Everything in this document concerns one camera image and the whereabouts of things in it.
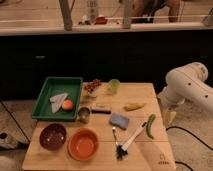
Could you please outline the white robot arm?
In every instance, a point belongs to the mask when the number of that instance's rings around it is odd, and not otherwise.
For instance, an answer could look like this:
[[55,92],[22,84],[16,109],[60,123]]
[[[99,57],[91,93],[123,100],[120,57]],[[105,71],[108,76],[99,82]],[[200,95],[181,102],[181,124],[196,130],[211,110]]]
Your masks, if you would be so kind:
[[176,116],[175,108],[186,99],[213,114],[213,87],[205,83],[207,78],[208,69],[200,62],[174,68],[166,74],[166,86],[157,95],[165,126],[172,123]]

